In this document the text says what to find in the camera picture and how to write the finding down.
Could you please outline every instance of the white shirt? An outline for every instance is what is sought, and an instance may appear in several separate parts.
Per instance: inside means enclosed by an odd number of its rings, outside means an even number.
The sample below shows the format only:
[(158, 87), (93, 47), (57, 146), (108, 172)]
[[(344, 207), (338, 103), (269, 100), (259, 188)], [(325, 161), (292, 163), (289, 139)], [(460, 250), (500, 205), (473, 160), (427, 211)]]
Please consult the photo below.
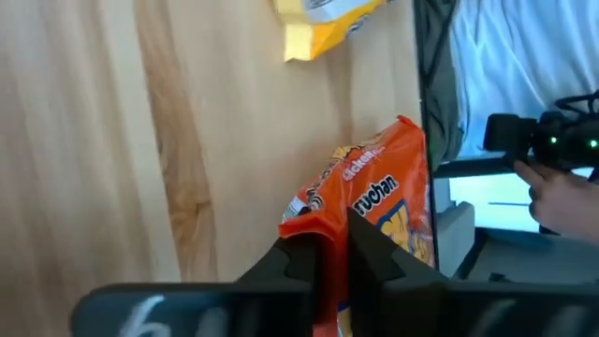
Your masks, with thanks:
[(599, 89), (599, 0), (461, 0), (450, 32), (460, 157), (479, 156), (487, 119), (538, 118)]

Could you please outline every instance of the maruchan logo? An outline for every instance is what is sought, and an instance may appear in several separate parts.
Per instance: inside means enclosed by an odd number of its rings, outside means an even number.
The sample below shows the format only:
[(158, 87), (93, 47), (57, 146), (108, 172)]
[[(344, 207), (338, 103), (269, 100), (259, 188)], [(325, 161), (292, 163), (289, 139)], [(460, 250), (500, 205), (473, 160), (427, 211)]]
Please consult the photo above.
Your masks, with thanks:
[(308, 199), (308, 206), (312, 211), (322, 210), (325, 207), (325, 201), (318, 194), (318, 189), (325, 180), (329, 177), (335, 165), (339, 162), (339, 160), (334, 160), (330, 162), (325, 169), (318, 176), (318, 180), (314, 183), (310, 188), (306, 190), (306, 198)]
[(399, 187), (400, 184), (393, 179), (391, 175), (388, 175), (378, 183), (371, 183), (368, 191), (366, 191), (358, 198), (358, 200), (356, 200), (356, 202), (354, 202), (353, 208), (360, 215), (364, 216), (376, 205), (379, 205), (381, 202), (383, 202), (385, 198), (390, 196), (393, 191)]
[(376, 156), (382, 153), (385, 150), (385, 147), (381, 147), (380, 149), (369, 150), (365, 152), (360, 158), (353, 160), (349, 163), (349, 167), (343, 170), (343, 179), (346, 182), (351, 181), (356, 177), (356, 175), (364, 169), (368, 163), (370, 163)]

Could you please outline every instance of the person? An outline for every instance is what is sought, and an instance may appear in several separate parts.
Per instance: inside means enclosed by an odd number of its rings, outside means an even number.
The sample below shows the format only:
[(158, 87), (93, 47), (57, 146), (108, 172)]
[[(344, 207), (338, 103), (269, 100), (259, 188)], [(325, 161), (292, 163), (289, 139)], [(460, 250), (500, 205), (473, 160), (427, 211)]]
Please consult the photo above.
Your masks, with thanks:
[(492, 113), (538, 119), (554, 110), (556, 98), (597, 90), (599, 45), (591, 41), (599, 40), (598, 22), (599, 1), (593, 0), (460, 1), (449, 37), (457, 83), (436, 89), (458, 97), (457, 110), (447, 98), (438, 108), (459, 114), (458, 158), (487, 154), (485, 130)]
[(566, 237), (599, 244), (599, 185), (540, 164), (514, 163), (530, 188), (531, 216)]

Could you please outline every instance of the hand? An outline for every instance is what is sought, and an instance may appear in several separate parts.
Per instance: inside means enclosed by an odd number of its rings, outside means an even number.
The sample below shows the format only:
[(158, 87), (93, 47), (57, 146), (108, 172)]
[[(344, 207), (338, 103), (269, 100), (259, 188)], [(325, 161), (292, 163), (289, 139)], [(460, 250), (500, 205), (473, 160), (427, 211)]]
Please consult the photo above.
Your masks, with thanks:
[(514, 171), (531, 187), (534, 220), (566, 236), (599, 243), (599, 186), (575, 174), (520, 161)]

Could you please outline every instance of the finger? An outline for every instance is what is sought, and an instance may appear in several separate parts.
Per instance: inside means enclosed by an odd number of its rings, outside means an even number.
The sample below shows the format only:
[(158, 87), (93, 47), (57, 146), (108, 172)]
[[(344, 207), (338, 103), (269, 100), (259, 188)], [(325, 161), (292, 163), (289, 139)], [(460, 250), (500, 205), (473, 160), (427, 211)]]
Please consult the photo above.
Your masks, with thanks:
[(541, 164), (534, 164), (532, 166), (532, 169), (534, 169), (538, 174), (540, 174), (545, 180), (549, 180), (558, 175), (563, 175), (563, 172), (558, 171), (554, 168), (548, 168), (545, 165)]
[(527, 183), (534, 190), (541, 188), (541, 186), (543, 186), (545, 183), (543, 176), (519, 160), (514, 163), (514, 171), (516, 174), (518, 174), (521, 180)]
[(528, 189), (528, 196), (531, 197), (532, 201), (536, 201), (538, 199), (538, 196), (532, 187)]
[(536, 202), (532, 202), (529, 206), (528, 206), (528, 212), (531, 214), (531, 217), (533, 218), (534, 221), (536, 221), (537, 223), (539, 222), (538, 219), (538, 213), (537, 213), (537, 208), (536, 208)]

